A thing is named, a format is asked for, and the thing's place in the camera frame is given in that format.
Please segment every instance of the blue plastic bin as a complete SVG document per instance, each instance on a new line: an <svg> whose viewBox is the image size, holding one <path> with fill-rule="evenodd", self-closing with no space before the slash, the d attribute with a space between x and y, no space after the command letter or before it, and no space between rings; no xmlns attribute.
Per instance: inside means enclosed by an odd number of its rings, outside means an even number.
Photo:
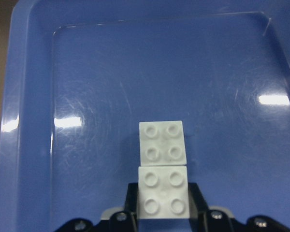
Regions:
<svg viewBox="0 0 290 232"><path fill-rule="evenodd" d="M137 182L139 121L182 120L189 182L290 227L290 0L21 0L0 133L0 232L94 223ZM190 231L187 220L140 231Z"/></svg>

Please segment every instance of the building block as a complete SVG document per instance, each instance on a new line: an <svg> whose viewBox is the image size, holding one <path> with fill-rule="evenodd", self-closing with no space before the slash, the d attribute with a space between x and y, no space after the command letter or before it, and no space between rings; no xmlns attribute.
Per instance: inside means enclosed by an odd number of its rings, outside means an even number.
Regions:
<svg viewBox="0 0 290 232"><path fill-rule="evenodd" d="M187 163L182 121L140 122L141 166Z"/></svg>
<svg viewBox="0 0 290 232"><path fill-rule="evenodd" d="M189 218L186 166L139 167L140 219Z"/></svg>

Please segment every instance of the lego brick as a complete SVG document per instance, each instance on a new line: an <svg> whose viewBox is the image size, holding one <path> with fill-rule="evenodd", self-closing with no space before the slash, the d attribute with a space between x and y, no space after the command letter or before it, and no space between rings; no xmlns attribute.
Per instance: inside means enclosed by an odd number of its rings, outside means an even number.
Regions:
<svg viewBox="0 0 290 232"><path fill-rule="evenodd" d="M140 219L189 218L186 166L139 167Z"/></svg>
<svg viewBox="0 0 290 232"><path fill-rule="evenodd" d="M141 166L187 163L182 121L140 122Z"/></svg>

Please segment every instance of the metal bolt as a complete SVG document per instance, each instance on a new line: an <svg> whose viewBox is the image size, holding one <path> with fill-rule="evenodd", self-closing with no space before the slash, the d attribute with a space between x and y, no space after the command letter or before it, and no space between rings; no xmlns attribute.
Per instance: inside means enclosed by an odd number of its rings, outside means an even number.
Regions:
<svg viewBox="0 0 290 232"><path fill-rule="evenodd" d="M267 227L267 223L266 223L266 221L263 218L256 217L254 222L259 227Z"/></svg>
<svg viewBox="0 0 290 232"><path fill-rule="evenodd" d="M127 219L127 215L125 213L119 213L116 215L117 221L125 221Z"/></svg>
<svg viewBox="0 0 290 232"><path fill-rule="evenodd" d="M82 231L86 228L86 223L84 221L78 221L75 223L74 229L75 231Z"/></svg>
<svg viewBox="0 0 290 232"><path fill-rule="evenodd" d="M212 211L211 212L211 216L214 218L214 219L222 219L222 213L220 211Z"/></svg>

